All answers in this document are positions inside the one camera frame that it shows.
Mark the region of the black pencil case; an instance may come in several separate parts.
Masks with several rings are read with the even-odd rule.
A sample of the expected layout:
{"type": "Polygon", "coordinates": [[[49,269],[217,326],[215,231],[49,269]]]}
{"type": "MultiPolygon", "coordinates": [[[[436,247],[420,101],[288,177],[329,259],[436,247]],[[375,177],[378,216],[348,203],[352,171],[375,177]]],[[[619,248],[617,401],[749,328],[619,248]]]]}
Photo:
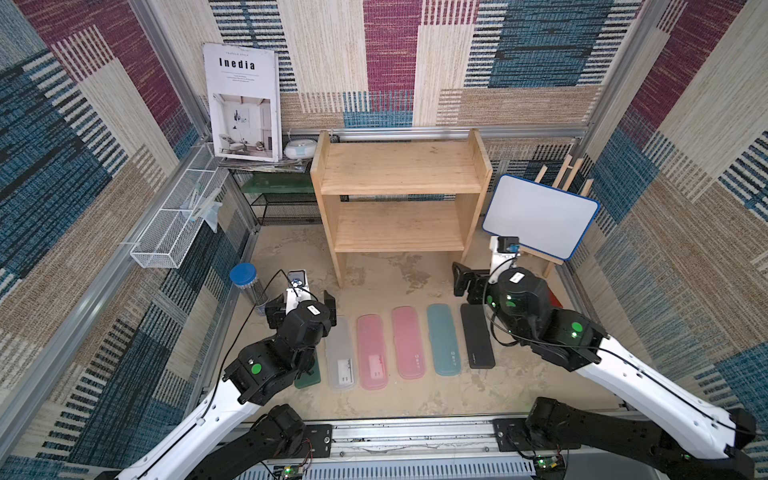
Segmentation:
{"type": "Polygon", "coordinates": [[[468,363],[471,369],[492,369],[496,366],[487,321],[481,305],[460,306],[468,363]]]}

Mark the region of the light blue pencil case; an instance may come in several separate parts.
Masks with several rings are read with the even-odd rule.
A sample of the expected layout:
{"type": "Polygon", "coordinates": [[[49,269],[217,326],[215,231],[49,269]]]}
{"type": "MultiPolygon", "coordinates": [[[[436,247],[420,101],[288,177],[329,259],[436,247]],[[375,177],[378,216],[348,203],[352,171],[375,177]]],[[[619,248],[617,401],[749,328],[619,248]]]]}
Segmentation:
{"type": "Polygon", "coordinates": [[[452,311],[447,304],[427,307],[429,339],[435,371],[440,376],[461,373],[461,358],[452,311]]]}

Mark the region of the dark green pencil case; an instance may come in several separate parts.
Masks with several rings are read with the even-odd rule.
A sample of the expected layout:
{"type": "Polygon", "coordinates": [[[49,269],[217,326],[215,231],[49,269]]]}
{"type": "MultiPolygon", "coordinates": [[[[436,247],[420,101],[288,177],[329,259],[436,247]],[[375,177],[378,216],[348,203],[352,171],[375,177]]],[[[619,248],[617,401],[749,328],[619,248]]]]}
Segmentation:
{"type": "Polygon", "coordinates": [[[319,360],[317,355],[314,355],[314,363],[304,373],[301,373],[299,377],[294,381],[294,386],[297,389],[306,389],[314,385],[318,385],[321,382],[321,373],[319,370],[319,360]]]}

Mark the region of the pink pencil case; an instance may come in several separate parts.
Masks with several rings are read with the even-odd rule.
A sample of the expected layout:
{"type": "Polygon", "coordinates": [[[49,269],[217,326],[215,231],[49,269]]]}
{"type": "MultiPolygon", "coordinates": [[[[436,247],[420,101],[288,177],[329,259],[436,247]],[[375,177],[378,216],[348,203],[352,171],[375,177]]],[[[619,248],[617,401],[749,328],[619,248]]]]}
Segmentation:
{"type": "Polygon", "coordinates": [[[380,390],[387,386],[388,373],[383,321],[374,314],[357,319],[358,366],[361,386],[380,390]]]}
{"type": "Polygon", "coordinates": [[[397,370],[405,380],[421,379],[426,370],[420,322],[416,310],[401,306],[392,310],[397,370]]]}

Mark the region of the clear white pencil case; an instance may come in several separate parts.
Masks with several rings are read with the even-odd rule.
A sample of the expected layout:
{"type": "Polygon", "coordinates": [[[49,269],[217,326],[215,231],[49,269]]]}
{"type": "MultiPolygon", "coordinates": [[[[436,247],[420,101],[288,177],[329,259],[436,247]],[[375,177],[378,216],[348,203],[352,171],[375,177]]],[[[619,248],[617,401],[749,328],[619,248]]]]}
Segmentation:
{"type": "Polygon", "coordinates": [[[356,384],[355,354],[346,319],[339,318],[326,337],[325,356],[331,387],[336,390],[353,388],[356,384]]]}

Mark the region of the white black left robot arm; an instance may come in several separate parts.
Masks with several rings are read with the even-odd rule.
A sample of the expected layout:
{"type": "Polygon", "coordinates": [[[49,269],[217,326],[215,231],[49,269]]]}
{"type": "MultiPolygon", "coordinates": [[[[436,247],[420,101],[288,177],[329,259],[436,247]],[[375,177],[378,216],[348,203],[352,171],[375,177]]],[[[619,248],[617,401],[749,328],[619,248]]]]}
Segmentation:
{"type": "Polygon", "coordinates": [[[225,438],[314,364],[316,347],[337,324],[336,300],[324,293],[289,306],[266,306],[274,335],[243,347],[213,390],[149,453],[102,479],[234,479],[256,464],[300,451],[305,423],[287,404],[269,410],[243,435],[225,438]]]}

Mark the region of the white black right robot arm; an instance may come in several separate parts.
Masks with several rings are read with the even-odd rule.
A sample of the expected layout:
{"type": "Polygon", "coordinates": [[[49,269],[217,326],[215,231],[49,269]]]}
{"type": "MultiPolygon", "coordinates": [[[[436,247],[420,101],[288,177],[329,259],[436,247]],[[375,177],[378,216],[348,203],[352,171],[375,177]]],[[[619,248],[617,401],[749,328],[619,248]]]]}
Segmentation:
{"type": "Polygon", "coordinates": [[[755,417],[690,394],[634,357],[599,324],[554,306],[547,282],[506,260],[491,270],[452,266],[454,293],[479,307],[491,331],[542,360],[609,390],[644,415],[629,420],[539,397],[526,419],[532,443],[587,445],[643,463],[670,479],[752,479],[744,449],[755,417]]]}

